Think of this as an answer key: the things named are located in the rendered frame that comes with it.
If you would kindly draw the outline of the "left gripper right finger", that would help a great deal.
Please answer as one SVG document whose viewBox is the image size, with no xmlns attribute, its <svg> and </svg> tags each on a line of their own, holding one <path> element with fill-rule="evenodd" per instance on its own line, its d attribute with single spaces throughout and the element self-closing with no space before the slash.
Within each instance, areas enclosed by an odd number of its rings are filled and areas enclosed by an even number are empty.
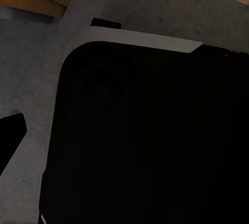
<svg viewBox="0 0 249 224">
<path fill-rule="evenodd" d="M 249 115 L 237 113 L 232 130 L 249 155 Z"/>
</svg>

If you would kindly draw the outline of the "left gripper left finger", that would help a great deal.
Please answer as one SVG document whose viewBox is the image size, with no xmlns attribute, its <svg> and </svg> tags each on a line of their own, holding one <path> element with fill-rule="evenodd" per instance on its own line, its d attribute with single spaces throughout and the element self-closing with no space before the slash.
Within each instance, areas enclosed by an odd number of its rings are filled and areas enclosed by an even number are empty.
<svg viewBox="0 0 249 224">
<path fill-rule="evenodd" d="M 23 113 L 0 119 L 0 175 L 27 133 Z"/>
</svg>

